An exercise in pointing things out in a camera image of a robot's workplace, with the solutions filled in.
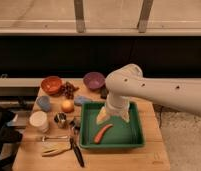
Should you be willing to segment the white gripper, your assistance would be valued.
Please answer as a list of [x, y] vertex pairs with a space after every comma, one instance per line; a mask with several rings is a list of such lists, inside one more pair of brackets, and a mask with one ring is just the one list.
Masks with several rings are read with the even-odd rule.
[[129, 99], [127, 97], [109, 93], [105, 102], [105, 108], [101, 108], [100, 112], [97, 115], [96, 123], [102, 124], [103, 122], [107, 121], [109, 119], [109, 115], [122, 116], [122, 119], [126, 123], [129, 123], [129, 106]]

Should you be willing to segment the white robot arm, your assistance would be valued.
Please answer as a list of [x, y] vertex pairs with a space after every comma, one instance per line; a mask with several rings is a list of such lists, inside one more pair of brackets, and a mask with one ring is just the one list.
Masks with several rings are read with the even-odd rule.
[[111, 72], [105, 84], [109, 93], [97, 115], [97, 124], [104, 123], [112, 116], [129, 122], [130, 97], [142, 98], [201, 117], [201, 79], [145, 78], [138, 65], [128, 64]]

